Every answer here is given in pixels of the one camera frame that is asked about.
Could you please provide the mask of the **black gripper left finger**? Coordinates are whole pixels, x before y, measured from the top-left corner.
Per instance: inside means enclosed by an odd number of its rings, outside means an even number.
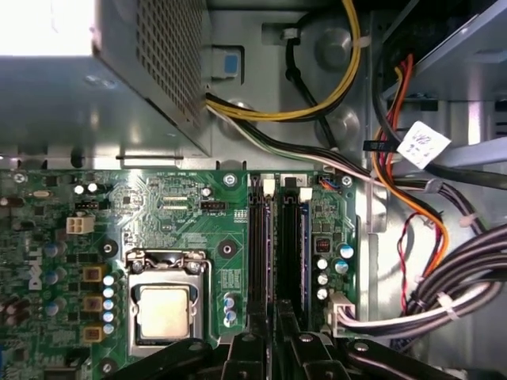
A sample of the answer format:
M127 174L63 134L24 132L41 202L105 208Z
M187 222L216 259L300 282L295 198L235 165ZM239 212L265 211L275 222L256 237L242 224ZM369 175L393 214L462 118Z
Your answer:
M247 330L213 348L186 338L114 373L119 380L265 379L267 311L262 303L247 305Z

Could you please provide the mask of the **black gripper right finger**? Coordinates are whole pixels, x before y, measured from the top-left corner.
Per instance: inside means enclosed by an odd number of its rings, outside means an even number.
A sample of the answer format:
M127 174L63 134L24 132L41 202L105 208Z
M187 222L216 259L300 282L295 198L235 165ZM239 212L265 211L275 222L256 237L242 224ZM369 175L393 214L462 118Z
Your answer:
M450 379L452 376L373 340L300 329L289 300L276 302L283 379Z

